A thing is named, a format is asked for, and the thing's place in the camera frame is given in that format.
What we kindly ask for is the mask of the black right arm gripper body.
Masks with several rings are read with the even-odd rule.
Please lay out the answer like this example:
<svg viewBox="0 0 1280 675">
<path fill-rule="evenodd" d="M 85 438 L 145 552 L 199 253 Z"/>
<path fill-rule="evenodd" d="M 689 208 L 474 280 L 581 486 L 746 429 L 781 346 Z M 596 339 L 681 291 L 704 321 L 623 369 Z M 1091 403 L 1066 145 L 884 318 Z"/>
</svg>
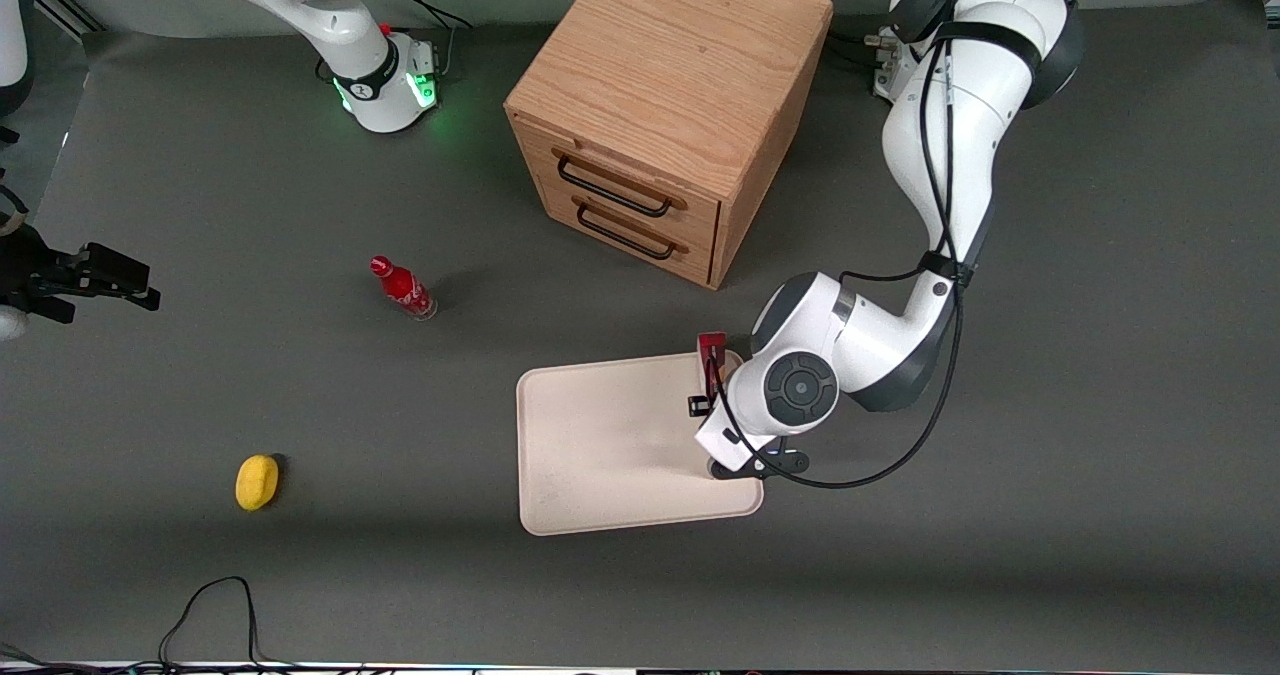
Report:
<svg viewBox="0 0 1280 675">
<path fill-rule="evenodd" d="M 58 297 L 78 282 L 81 254 L 49 247 L 26 222 L 4 222 L 1 238 L 1 324 L 27 327 L 36 315 L 68 325 L 76 306 Z"/>
</svg>

